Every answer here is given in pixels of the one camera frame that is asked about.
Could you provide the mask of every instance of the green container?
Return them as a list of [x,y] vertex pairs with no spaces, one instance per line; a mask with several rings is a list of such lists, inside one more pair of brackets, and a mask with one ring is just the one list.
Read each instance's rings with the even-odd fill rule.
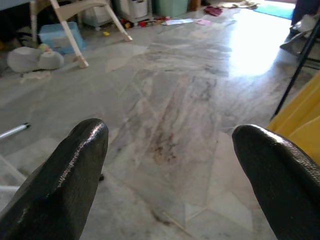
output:
[[153,0],[154,12],[159,17],[176,17],[185,14],[189,0]]

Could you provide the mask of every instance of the blue box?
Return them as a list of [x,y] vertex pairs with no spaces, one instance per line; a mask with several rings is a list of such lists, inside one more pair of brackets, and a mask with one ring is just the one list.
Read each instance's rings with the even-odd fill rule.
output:
[[[86,44],[80,35],[77,23],[71,21],[68,22],[68,25],[80,51],[84,50],[86,48]],[[60,23],[43,25],[41,27],[39,36],[41,42],[47,44],[53,51],[56,51],[60,54],[69,54],[74,52]]]

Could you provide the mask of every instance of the white chair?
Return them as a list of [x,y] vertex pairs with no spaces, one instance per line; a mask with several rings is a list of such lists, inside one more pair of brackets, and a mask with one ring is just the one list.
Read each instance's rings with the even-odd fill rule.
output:
[[[32,29],[32,40],[34,43],[37,42],[37,14],[40,11],[37,8],[37,0],[32,0],[30,2],[30,16],[31,16],[31,29]],[[73,51],[75,53],[75,56],[79,62],[79,66],[81,68],[86,68],[89,66],[85,58],[83,57],[77,42],[72,35],[72,32],[67,24],[67,20],[71,18],[72,16],[86,10],[92,7],[98,7],[98,6],[104,6],[107,13],[112,18],[114,24],[117,26],[119,31],[122,33],[123,38],[125,41],[132,41],[131,36],[128,35],[124,27],[119,22],[119,19],[115,15],[112,8],[109,6],[108,2],[106,0],[82,0],[82,1],[76,1],[67,5],[59,6],[57,0],[50,0],[50,3],[55,11],[55,14],[57,15],[64,31],[67,36],[67,38],[70,41],[70,44],[73,48]]]

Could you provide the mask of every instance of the marble floor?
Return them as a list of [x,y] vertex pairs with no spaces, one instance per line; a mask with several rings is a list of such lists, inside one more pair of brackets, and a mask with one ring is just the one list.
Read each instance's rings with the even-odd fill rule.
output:
[[[290,21],[247,9],[185,17],[211,24],[129,29],[132,42],[86,31],[88,68],[2,76],[0,132],[32,127],[0,142],[0,184],[18,186],[73,126],[100,118],[106,178],[82,240],[275,240],[231,133],[268,124],[296,68],[279,49]],[[313,74],[303,69],[291,98]]]

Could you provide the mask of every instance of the yellow plastic sheet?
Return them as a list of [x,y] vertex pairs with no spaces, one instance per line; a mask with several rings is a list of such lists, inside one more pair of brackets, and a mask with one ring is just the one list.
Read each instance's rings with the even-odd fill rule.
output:
[[320,71],[267,128],[294,142],[320,166]]

